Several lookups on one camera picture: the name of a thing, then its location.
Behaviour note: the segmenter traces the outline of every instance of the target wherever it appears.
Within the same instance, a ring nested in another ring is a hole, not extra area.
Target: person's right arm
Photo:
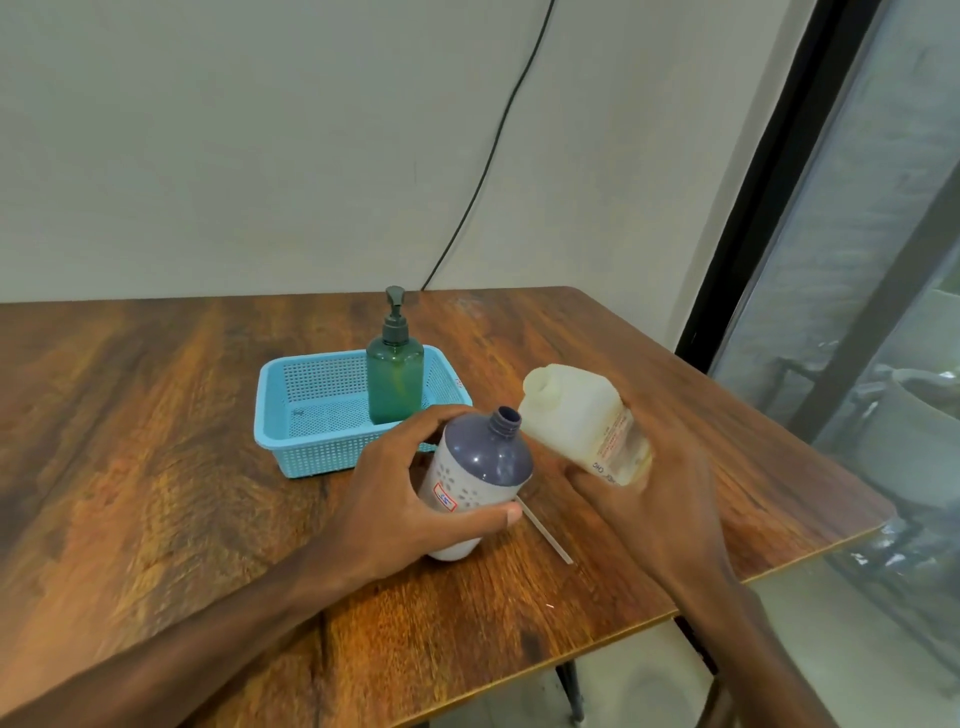
[[[624,487],[575,466],[567,478],[693,625],[744,726],[836,728],[759,597],[733,574],[707,458],[672,413],[632,410],[653,448],[650,472]]]

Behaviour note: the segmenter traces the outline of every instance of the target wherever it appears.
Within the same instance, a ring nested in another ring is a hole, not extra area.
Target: black cable
[[[527,71],[530,70],[530,66],[533,65],[534,58],[537,57],[537,52],[540,49],[540,42],[543,40],[543,34],[546,33],[546,26],[550,22],[550,15],[553,13],[553,6],[557,0],[550,0],[550,5],[546,9],[546,15],[543,16],[543,24],[540,26],[540,34],[537,36],[537,42],[534,44],[533,53],[530,54],[530,58],[527,59],[527,64],[523,66],[523,73],[520,74],[520,78],[516,80],[514,85],[514,90],[510,92],[510,98],[507,100],[507,106],[503,110],[503,115],[500,116],[500,123],[496,127],[496,134],[493,136],[493,145],[490,148],[490,155],[487,157],[487,163],[484,165],[483,174],[480,175],[480,182],[477,183],[476,189],[473,190],[473,197],[470,198],[469,205],[467,209],[464,210],[464,216],[460,218],[460,223],[457,225],[457,229],[453,231],[453,235],[450,236],[450,242],[446,244],[444,251],[440,255],[440,259],[437,260],[437,264],[433,266],[433,270],[430,271],[430,275],[426,277],[426,282],[420,287],[421,291],[425,291],[426,287],[430,285],[430,281],[433,280],[434,275],[437,273],[437,269],[440,268],[440,264],[444,262],[446,254],[450,252],[450,248],[453,247],[454,241],[457,239],[457,235],[460,234],[460,228],[464,226],[464,223],[467,221],[467,216],[470,215],[470,211],[473,209],[473,203],[476,202],[477,195],[480,194],[480,189],[483,187],[484,180],[487,178],[487,172],[490,171],[490,163],[493,161],[493,153],[496,152],[496,145],[500,142],[500,133],[503,132],[503,125],[507,121],[507,114],[510,113],[510,107],[514,104],[514,98],[516,93],[520,90],[520,87],[523,85],[523,80],[527,77]]]

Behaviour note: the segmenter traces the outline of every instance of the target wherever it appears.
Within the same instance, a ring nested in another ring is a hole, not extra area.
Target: human hand
[[[706,455],[665,408],[645,401],[630,409],[653,450],[648,473],[617,486],[571,464],[567,479],[675,599],[705,577],[733,579]]]
[[[413,415],[360,453],[344,502],[315,543],[314,561],[337,564],[358,589],[409,566],[423,554],[495,533],[522,515],[517,503],[442,514],[417,497],[410,468],[420,443],[474,411],[434,405]]]

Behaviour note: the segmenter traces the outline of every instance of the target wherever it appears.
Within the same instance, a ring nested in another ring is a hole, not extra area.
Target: person's left hand
[[[523,512],[512,501],[442,514],[431,510],[414,491],[410,467],[420,443],[442,430],[447,421],[472,411],[460,404],[434,405],[367,445],[344,502],[307,546],[316,554],[308,563],[337,564],[355,580],[352,586],[359,588],[400,571],[425,553],[516,523]]]

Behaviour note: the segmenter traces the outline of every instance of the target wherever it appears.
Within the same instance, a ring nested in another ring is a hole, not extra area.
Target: green pump bottle
[[[383,320],[383,334],[367,346],[367,393],[374,425],[406,420],[420,410],[423,398],[423,344],[410,335],[400,314],[405,291],[387,288],[390,313]]]

